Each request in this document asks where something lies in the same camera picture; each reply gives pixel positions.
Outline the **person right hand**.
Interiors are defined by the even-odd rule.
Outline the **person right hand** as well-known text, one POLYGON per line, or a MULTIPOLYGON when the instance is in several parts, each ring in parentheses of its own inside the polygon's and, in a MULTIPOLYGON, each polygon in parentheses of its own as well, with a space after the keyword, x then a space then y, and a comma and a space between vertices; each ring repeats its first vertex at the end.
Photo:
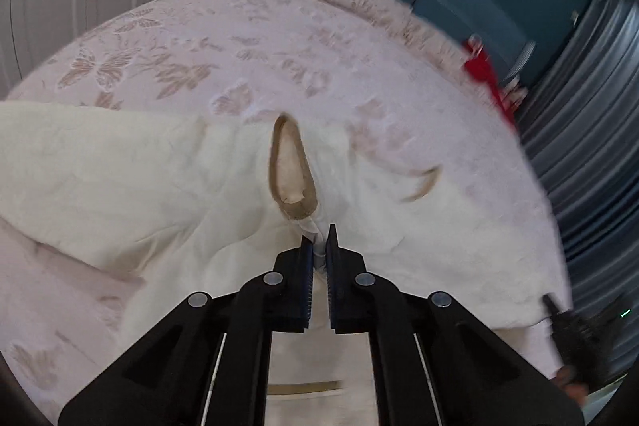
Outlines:
POLYGON ((575 380, 575 372, 572 367, 565 365, 559 368, 551 379, 551 382, 562 389, 581 408, 586 406, 589 389, 586 385, 578 383, 577 380, 575 380))

